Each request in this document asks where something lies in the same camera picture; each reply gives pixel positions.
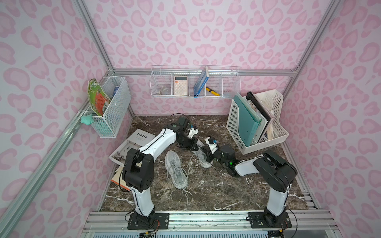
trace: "teal folder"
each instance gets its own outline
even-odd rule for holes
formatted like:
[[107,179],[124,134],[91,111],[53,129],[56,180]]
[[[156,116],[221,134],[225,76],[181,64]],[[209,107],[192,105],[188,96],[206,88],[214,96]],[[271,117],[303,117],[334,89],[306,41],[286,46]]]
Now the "teal folder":
[[254,138],[255,131],[257,130],[259,123],[256,122],[251,115],[251,113],[255,113],[255,111],[253,110],[250,113],[237,95],[234,96],[234,102],[237,104],[239,109],[238,134],[245,146],[248,147]]

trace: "brown marble surface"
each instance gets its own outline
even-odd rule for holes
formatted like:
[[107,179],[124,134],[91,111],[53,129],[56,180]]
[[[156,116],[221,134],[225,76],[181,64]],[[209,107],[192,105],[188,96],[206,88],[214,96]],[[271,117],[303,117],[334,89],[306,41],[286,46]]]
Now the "brown marble surface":
[[[204,141],[214,136],[220,145],[230,144],[236,151],[238,160],[253,158],[265,151],[259,150],[242,155],[233,138],[226,129],[227,115],[189,116],[192,124],[199,129],[196,137]],[[168,122],[169,116],[134,117],[128,135],[136,129],[142,129],[157,135]],[[270,147],[281,157],[286,158],[282,147]],[[187,171],[189,183],[186,188],[191,193],[187,198],[183,190],[173,189],[167,179],[164,166],[165,155],[169,150],[175,151],[182,167]],[[262,210],[267,204],[270,187],[259,174],[244,177],[231,177],[222,166],[214,161],[210,168],[203,168],[191,151],[181,150],[176,143],[170,145],[155,162],[155,178],[151,185],[151,197],[157,211],[198,211],[198,210]],[[286,204],[290,209],[308,209],[296,180],[294,180],[290,196]],[[101,211],[130,211],[134,208],[131,193],[123,193],[114,183],[110,184]]]

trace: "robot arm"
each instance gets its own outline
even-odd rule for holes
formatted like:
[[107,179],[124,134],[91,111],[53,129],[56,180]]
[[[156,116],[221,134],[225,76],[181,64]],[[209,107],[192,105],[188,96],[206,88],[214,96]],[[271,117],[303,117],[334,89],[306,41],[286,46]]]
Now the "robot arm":
[[198,129],[185,117],[176,123],[168,123],[147,145],[127,152],[122,179],[131,188],[135,200],[135,215],[143,226],[153,224],[155,208],[151,200],[150,186],[154,179],[154,162],[157,157],[172,143],[177,142],[184,150],[199,150],[194,137]]
[[238,161],[235,151],[230,145],[219,146],[214,138],[206,138],[207,146],[201,150],[207,155],[210,163],[219,161],[233,177],[259,173],[270,186],[269,200],[264,214],[259,219],[269,227],[276,227],[279,222],[286,220],[285,202],[297,175],[296,168],[272,150],[249,160]]

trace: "white wire basket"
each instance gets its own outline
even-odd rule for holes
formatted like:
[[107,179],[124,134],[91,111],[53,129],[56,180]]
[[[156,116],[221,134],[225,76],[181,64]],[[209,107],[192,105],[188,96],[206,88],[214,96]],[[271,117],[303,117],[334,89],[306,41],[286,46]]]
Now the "white wire basket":
[[271,99],[269,99],[268,96],[270,96],[273,100],[274,119],[272,125],[274,131],[274,139],[268,140],[267,137],[263,135],[259,139],[259,143],[256,143],[253,140],[250,146],[245,146],[238,134],[239,108],[234,100],[232,100],[226,127],[243,155],[282,143],[287,139],[289,135],[288,132],[279,123],[280,111],[282,110],[283,104],[283,95],[276,89],[257,93],[256,95],[259,97],[259,99],[261,99],[261,101],[264,101],[265,104],[271,102]]
[[131,101],[131,94],[125,77],[110,76],[102,89],[111,98],[115,87],[119,87],[119,89],[103,116],[93,116],[94,122],[91,123],[101,138],[116,138]]
[[[205,86],[217,92],[220,96],[206,91],[205,87],[198,96],[194,96],[193,87],[196,84],[204,65],[157,65],[152,67],[150,77],[151,94],[154,97],[215,97],[233,98],[240,94],[241,80],[239,67],[208,65],[209,79]],[[174,76],[188,76],[188,95],[174,95]],[[163,95],[162,88],[171,90],[170,95]]]

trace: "calculator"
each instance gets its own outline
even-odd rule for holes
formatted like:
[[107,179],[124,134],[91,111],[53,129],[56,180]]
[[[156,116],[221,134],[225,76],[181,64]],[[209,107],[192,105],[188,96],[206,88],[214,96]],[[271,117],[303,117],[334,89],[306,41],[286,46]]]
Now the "calculator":
[[174,76],[174,95],[188,95],[188,76]]

